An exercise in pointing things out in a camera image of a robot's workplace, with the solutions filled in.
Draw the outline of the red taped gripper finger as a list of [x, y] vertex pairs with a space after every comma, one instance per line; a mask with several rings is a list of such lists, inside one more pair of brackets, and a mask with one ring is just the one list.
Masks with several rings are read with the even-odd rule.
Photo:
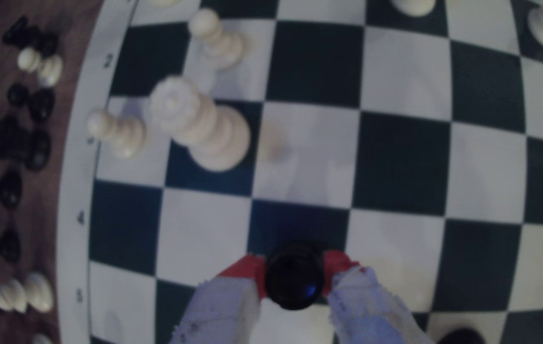
[[265, 292], [264, 256], [246, 254], [198, 285], [171, 343], [249, 343]]
[[433, 343], [372, 267], [341, 251], [326, 251], [323, 265], [323, 295], [339, 343]]

